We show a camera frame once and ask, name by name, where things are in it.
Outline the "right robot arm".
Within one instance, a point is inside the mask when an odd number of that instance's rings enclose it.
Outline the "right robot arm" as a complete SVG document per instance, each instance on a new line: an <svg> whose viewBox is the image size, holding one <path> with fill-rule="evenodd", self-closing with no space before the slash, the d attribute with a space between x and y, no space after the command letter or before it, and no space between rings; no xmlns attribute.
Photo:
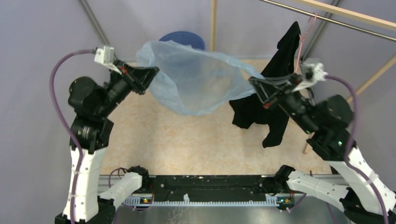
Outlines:
<svg viewBox="0 0 396 224"><path fill-rule="evenodd" d="M265 109L281 108L311 137L313 151L346 181L337 185L283 165L274 175L272 192L302 192L338 208L356 224L393 224L396 193L387 188L363 158L354 140L357 106L341 95L313 105L299 92L303 79L291 74L277 85L274 80L251 77L250 84Z"/></svg>

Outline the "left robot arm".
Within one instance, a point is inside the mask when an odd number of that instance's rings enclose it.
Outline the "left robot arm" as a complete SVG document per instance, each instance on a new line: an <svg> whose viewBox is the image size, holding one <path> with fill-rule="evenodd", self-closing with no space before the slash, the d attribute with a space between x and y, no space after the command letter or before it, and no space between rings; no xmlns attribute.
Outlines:
<svg viewBox="0 0 396 224"><path fill-rule="evenodd" d="M76 117L69 130L72 170L68 201L55 217L57 224L110 224L116 210L135 191L150 187L149 173L131 167L103 193L98 192L100 169L109 145L113 122L108 118L129 93L143 95L159 72L154 67L132 67L116 62L117 70L104 86L79 77L69 87L69 105Z"/></svg>

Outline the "light blue trash bag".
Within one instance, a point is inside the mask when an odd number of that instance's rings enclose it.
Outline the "light blue trash bag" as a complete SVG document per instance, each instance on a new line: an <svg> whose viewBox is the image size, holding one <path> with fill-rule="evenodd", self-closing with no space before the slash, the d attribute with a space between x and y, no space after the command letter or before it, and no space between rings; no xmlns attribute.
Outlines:
<svg viewBox="0 0 396 224"><path fill-rule="evenodd" d="M222 104L252 95L247 77L261 78L250 64L219 52L168 41L149 41L136 53L143 67L158 67L149 86L153 97L180 115L202 116Z"/></svg>

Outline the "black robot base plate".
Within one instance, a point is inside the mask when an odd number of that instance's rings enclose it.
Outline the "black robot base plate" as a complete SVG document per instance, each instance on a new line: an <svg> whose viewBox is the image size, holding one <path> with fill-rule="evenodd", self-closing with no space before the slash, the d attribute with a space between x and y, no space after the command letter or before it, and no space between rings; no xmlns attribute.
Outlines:
<svg viewBox="0 0 396 224"><path fill-rule="evenodd" d="M141 202L294 204L296 193L267 175L156 175L132 193Z"/></svg>

